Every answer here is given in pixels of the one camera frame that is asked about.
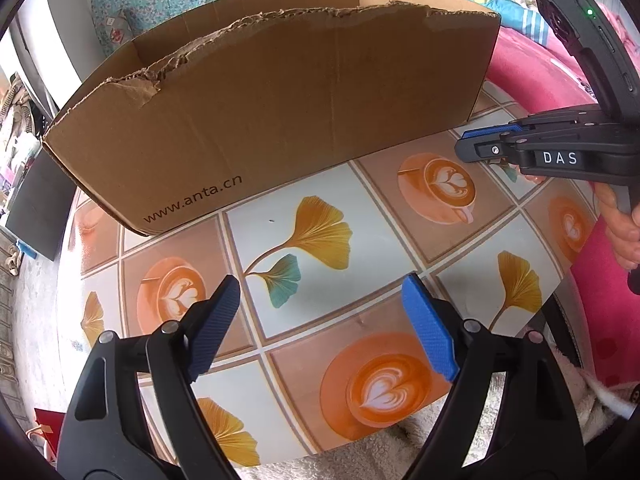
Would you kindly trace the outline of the person's right hand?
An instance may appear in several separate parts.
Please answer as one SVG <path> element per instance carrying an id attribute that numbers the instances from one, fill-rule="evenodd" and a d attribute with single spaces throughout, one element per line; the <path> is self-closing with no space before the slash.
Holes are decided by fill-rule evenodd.
<path id="1" fill-rule="evenodd" d="M 626 271 L 639 265 L 639 206 L 631 214 L 625 214 L 617 207 L 613 189 L 605 183 L 594 185 L 600 214 L 605 222 L 605 234 L 611 243 L 617 263 Z"/>

